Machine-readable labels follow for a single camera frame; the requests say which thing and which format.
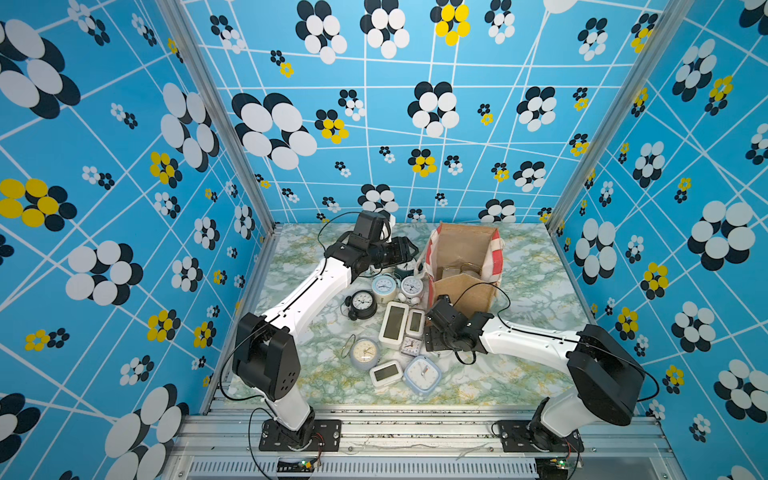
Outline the light blue square alarm clock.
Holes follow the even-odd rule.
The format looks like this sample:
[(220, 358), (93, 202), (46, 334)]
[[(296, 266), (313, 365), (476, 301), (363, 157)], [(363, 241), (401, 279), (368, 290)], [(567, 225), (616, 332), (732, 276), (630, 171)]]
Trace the light blue square alarm clock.
[(431, 394), (442, 379), (442, 371), (429, 358), (415, 357), (405, 368), (403, 380), (416, 394)]

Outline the blue mirror clock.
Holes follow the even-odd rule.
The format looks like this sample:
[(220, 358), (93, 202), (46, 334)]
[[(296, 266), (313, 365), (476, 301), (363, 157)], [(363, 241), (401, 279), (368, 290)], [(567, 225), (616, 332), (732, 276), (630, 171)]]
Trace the blue mirror clock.
[(443, 267), (441, 270), (441, 280), (457, 276), (461, 274), (461, 268), (460, 267)]

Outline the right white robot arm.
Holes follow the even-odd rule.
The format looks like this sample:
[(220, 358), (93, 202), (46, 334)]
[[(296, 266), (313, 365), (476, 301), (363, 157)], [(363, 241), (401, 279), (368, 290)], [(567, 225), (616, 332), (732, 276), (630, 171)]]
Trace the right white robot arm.
[(527, 430), (537, 448), (551, 450), (598, 420), (627, 426), (645, 379), (639, 363), (602, 327), (546, 330), (507, 323), (491, 313), (468, 318), (446, 295), (427, 312), (426, 350), (511, 355), (570, 376), (574, 386), (537, 407)]

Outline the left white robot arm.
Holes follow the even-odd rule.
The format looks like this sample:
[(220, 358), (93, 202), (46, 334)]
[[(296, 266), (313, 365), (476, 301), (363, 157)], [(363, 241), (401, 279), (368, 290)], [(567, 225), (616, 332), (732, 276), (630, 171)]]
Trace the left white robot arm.
[(236, 327), (232, 372), (265, 398), (284, 433), (300, 445), (308, 442), (315, 414), (296, 386), (301, 372), (295, 336), (325, 305), (369, 268), (408, 262), (419, 252), (411, 240), (395, 237), (394, 217), (362, 211), (354, 228), (323, 249), (312, 274), (271, 309), (245, 314)]

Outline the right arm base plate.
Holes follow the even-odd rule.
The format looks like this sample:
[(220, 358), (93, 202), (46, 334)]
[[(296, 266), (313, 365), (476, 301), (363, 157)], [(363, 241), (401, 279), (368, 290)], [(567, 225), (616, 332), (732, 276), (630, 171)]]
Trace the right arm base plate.
[(567, 437), (558, 437), (544, 427), (531, 427), (527, 420), (500, 420), (493, 428), (506, 453), (576, 454), (584, 451), (577, 430)]

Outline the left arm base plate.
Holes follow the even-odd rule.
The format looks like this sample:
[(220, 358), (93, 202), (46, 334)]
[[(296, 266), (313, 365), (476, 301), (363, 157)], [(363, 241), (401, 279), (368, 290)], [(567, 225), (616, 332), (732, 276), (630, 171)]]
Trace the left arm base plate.
[(342, 422), (336, 419), (309, 419), (297, 431), (280, 422), (265, 420), (258, 449), (263, 452), (322, 451), (337, 452)]

